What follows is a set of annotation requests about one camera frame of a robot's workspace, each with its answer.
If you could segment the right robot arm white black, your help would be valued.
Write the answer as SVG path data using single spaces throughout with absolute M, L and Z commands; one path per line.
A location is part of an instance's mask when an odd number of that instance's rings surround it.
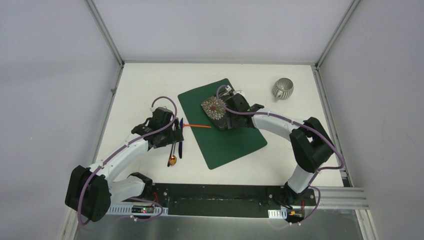
M 310 117 L 298 120 L 277 114 L 263 105 L 249 105 L 239 92 L 225 86 L 215 93 L 223 109 L 227 129 L 252 128 L 264 130 L 290 142 L 296 167 L 284 184 L 284 200 L 296 205 L 304 198 L 304 191 L 310 186 L 320 167 L 335 153 L 321 122 Z

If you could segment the black floral square plate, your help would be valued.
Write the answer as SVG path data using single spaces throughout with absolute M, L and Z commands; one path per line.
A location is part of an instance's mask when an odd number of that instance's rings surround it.
M 211 96 L 200 104 L 210 121 L 220 130 L 228 129 L 226 109 L 219 103 L 216 96 Z

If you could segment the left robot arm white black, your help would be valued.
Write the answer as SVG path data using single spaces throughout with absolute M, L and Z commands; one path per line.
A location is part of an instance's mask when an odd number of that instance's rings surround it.
M 118 175 L 148 151 L 183 141 L 183 130 L 174 113 L 157 107 L 152 117 L 135 126 L 127 139 L 106 159 L 88 167 L 78 165 L 70 175 L 65 205 L 90 221 L 97 222 L 109 208 L 132 197 L 149 201 L 153 180 L 139 172 L 116 181 Z

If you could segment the blue plastic knife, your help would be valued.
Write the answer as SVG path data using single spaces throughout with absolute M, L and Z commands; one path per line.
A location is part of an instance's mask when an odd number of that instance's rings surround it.
M 184 128 L 183 127 L 183 125 L 184 125 L 184 119 L 183 118 L 181 118 L 179 125 L 180 125 L 180 128 L 182 130 Z M 179 156 L 180 159 L 183 158 L 183 142 L 182 141 L 180 141 L 179 144 L 178 144 L 178 156 Z

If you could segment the orange plastic fork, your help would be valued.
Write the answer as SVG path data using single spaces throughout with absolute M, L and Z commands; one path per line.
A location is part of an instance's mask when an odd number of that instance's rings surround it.
M 209 126 L 209 125 L 201 125 L 201 124 L 185 124 L 185 123 L 183 123 L 182 124 L 182 127 L 184 128 L 184 127 L 191 127 L 191 128 L 206 128 L 206 129 L 210 129 L 210 128 L 212 128 L 211 126 Z

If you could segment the grey ribbed mug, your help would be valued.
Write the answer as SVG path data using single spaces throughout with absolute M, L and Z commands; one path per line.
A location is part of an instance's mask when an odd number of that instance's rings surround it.
M 289 78 L 280 78 L 272 87 L 272 94 L 276 100 L 286 100 L 294 92 L 294 83 Z

